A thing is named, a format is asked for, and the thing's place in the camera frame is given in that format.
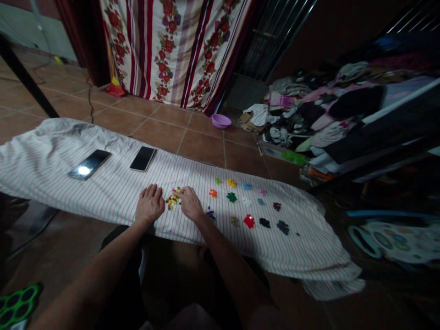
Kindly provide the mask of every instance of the floral curtain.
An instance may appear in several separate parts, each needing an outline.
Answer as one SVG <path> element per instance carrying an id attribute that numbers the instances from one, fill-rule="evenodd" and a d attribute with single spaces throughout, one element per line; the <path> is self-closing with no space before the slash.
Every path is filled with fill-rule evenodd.
<path id="1" fill-rule="evenodd" d="M 101 0 L 122 87 L 145 99 L 212 114 L 255 2 Z"/>

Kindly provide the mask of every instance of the hand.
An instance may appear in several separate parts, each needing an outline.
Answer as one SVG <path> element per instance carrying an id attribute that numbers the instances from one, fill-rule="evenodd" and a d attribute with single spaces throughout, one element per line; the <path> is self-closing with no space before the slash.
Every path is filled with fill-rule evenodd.
<path id="1" fill-rule="evenodd" d="M 135 224 L 139 224 L 145 231 L 165 211 L 165 201 L 162 197 L 163 189 L 157 184 L 150 184 L 141 191 L 136 207 Z"/>
<path id="2" fill-rule="evenodd" d="M 182 200 L 182 212 L 189 220 L 196 222 L 206 215 L 193 188 L 183 187 L 174 194 Z"/>

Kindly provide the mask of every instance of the smartphone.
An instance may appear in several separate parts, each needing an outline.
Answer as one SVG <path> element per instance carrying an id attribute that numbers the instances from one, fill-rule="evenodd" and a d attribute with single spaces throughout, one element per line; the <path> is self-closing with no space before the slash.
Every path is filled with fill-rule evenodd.
<path id="1" fill-rule="evenodd" d="M 145 172 L 155 152 L 156 149 L 141 147 L 130 168 L 135 171 Z"/>
<path id="2" fill-rule="evenodd" d="M 75 167 L 68 175 L 79 180 L 87 180 L 106 160 L 111 153 L 95 150 L 80 165 Z"/>

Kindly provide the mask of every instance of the cardboard box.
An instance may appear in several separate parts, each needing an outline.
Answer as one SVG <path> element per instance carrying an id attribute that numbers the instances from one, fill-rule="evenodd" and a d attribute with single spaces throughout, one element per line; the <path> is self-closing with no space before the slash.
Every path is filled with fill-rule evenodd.
<path id="1" fill-rule="evenodd" d="M 262 130 L 264 130 L 264 128 L 267 125 L 255 126 L 253 123 L 251 123 L 252 116 L 253 114 L 250 114 L 249 112 L 244 112 L 240 116 L 240 122 L 241 122 L 240 127 L 247 132 L 251 132 L 252 134 L 258 135 Z"/>

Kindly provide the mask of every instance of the metal gate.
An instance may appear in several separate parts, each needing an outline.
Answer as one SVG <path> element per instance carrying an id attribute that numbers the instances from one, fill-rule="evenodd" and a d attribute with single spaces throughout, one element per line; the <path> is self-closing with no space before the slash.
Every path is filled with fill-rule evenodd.
<path id="1" fill-rule="evenodd" d="M 267 82 L 317 0 L 269 0 L 239 74 Z"/>
<path id="2" fill-rule="evenodd" d="M 410 31 L 434 31 L 440 26 L 438 0 L 411 0 L 387 26 L 383 34 Z"/>

